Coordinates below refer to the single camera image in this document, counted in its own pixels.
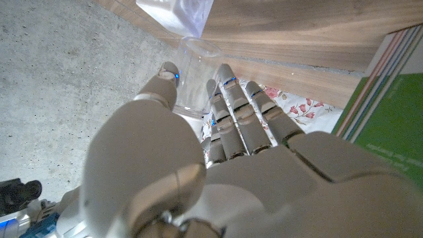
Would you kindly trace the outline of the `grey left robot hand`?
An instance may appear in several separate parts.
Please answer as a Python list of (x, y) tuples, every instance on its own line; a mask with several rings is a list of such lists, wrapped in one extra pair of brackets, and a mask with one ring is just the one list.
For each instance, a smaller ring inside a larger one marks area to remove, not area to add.
[(277, 146), (243, 120), (233, 159), (207, 167), (173, 112), (177, 67), (164, 63), (92, 139), (79, 211), (91, 237), (421, 237), (422, 193), (368, 151), (284, 113)]

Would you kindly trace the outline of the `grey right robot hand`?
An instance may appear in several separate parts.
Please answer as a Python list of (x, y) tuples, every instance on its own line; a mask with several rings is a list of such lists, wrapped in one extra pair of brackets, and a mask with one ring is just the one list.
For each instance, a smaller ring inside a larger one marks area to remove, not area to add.
[(54, 209), (53, 237), (186, 237), (173, 223), (206, 178), (196, 138), (96, 138), (83, 182)]

